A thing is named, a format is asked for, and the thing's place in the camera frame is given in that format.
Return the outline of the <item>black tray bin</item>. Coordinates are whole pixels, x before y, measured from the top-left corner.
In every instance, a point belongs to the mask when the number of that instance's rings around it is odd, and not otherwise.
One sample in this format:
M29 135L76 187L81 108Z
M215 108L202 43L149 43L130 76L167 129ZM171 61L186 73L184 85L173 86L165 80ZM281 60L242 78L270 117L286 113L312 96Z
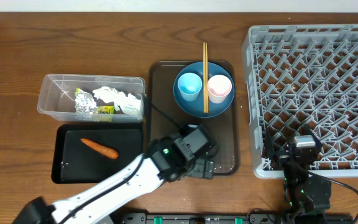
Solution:
M143 151L140 123L69 123L57 129L52 165L56 184L98 183L129 165ZM110 159L84 144L81 139L115 149Z

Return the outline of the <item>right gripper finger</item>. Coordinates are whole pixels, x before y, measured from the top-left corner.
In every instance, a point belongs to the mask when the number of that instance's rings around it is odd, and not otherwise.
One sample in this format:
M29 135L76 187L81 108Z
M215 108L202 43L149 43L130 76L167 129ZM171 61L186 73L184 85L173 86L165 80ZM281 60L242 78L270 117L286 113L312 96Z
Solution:
M314 134L314 132L310 129L310 127L307 125L307 124L304 124L303 125L303 132L306 134L306 135L310 135L315 144L316 145L320 145L321 144L321 141L316 137L316 135Z
M265 130L265 141L264 141L264 149L262 151L262 155L263 156L272 156L273 153L274 153L273 141L272 141L270 131L267 128Z

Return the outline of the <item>yellow foil snack wrapper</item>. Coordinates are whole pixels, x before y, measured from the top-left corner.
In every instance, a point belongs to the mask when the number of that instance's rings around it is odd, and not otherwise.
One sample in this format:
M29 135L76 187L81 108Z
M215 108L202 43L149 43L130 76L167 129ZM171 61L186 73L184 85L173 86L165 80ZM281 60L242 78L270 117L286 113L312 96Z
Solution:
M114 106L98 106L91 93L77 88L75 91L75 108L83 121L112 122Z

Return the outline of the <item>grey dishwasher rack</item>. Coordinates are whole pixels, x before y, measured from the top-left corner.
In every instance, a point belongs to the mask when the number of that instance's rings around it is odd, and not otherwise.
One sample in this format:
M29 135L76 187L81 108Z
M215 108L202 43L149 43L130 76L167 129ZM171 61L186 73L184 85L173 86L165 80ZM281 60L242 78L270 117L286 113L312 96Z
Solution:
M283 172L263 155L308 125L322 148L311 170L358 177L358 24L253 26L242 45L254 175Z

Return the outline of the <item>orange carrot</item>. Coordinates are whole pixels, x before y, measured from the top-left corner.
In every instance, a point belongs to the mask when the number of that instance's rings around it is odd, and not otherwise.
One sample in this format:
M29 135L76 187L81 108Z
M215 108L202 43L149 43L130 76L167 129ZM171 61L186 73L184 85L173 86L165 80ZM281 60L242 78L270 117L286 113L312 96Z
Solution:
M102 154L103 156L106 156L110 159L117 159L119 157L119 153L110 147L101 145L97 142L94 142L90 139L81 138L81 142L93 149L94 151Z

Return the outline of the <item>dark blue plate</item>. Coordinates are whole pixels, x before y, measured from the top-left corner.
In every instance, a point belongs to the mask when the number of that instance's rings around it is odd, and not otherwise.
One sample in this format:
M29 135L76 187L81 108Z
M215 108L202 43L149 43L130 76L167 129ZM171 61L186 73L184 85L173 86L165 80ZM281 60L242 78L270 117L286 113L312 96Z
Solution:
M215 75L225 75L227 76L231 82L232 82L232 90L230 94L227 96L227 98L220 104L212 103L210 100L209 102L209 113L203 113L203 87L201 88L201 91L194 101L185 101L180 94L180 91L178 89L178 79L179 77L184 73L195 73L200 76L201 81L203 81L203 63L202 62L195 62L190 65L187 65L184 69L182 69L179 74L177 75L174 84L173 84L173 93L174 98L179 107L188 113L189 115L192 115L194 117L198 118L212 118L215 117L223 112L225 112L232 104L234 100L234 81L232 77L230 76L227 69L223 68L222 66L210 62L208 64L208 80Z

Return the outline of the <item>brown serving tray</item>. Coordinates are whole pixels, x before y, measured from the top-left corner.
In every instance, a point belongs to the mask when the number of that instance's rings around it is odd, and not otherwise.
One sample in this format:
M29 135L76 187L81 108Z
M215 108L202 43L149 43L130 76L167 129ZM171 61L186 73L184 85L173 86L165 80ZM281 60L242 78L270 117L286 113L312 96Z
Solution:
M179 107L174 98L173 84L177 75L187 65L195 62L201 61L158 61L151 66L147 98L173 121L169 121L159 112L149 109L149 136L152 139L160 139L177 133L178 128L175 124L183 128L189 124L202 124L217 143L217 146L208 152L208 156L214 161L214 174L216 176L232 175L238 170L240 164L235 91L231 106L225 112L212 118L198 118L189 115Z

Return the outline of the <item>light blue cup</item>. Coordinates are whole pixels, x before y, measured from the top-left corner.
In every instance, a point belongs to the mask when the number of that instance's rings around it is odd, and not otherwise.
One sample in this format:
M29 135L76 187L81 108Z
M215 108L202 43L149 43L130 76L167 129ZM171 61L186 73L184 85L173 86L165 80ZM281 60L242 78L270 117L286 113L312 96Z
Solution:
M194 101L203 87L203 82L195 73L184 73L179 77L177 85L185 101Z

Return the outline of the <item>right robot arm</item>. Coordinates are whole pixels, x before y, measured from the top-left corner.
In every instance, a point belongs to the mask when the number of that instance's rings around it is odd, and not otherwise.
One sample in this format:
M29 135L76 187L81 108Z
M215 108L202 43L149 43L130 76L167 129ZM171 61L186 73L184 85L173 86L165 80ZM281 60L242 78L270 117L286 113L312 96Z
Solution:
M283 170L284 197L290 204L289 209L275 217L275 223L295 223L298 216L317 215L330 208L331 183L307 171L317 160L322 146L309 126L304 125L302 135L276 150L272 135L266 130L262 155L270 159L273 168Z

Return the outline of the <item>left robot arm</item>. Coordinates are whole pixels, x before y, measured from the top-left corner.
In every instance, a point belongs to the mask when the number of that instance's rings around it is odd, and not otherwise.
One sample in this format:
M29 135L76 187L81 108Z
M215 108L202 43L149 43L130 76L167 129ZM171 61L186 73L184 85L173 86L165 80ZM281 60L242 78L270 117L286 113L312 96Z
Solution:
M18 223L97 223L127 202L174 182L215 146L207 137L171 136L154 139L145 153L92 188L50 205L43 197L27 203L14 219Z

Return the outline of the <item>pink white cup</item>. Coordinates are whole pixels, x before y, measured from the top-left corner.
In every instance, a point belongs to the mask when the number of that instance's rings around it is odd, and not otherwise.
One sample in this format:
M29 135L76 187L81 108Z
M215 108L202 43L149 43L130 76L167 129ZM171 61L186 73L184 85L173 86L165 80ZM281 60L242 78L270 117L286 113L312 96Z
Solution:
M208 80L208 96L212 103L222 103L232 90L232 82L225 75L215 75Z

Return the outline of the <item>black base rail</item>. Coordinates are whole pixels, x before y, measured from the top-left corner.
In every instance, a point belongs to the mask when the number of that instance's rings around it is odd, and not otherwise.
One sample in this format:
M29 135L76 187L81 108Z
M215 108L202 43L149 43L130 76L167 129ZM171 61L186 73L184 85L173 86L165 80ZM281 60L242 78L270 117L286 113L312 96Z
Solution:
M298 215L284 218L263 212L250 212L247 215L217 214L146 214L115 213L110 216L114 224L348 224L353 218L347 215Z

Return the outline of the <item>clear plastic bin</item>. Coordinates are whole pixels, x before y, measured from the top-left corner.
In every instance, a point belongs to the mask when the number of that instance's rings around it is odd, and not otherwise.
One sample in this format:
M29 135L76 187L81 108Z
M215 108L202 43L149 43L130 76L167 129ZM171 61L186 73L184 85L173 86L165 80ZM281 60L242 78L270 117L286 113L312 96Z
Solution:
M138 115L124 114L117 103L104 103L97 100L93 90L109 86L125 94L131 93L141 100ZM120 77L105 75L74 75L48 74L45 76L37 109L39 113L47 114L60 121L83 121L78 117L75 108L75 91L77 88L91 93L98 106L114 106L113 123L139 123L144 117L145 81L140 77Z

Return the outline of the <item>white tissue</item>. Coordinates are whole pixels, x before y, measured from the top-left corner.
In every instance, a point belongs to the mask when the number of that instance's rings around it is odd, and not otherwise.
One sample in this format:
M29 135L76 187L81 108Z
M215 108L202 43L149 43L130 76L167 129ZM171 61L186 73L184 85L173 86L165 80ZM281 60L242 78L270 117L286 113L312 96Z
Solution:
M93 90L93 95L97 100L102 100L104 103L119 102L119 91L109 86L102 86Z
M125 94L124 92L120 92L118 94L118 100L118 108L124 114L138 115L140 113L141 100L131 93Z

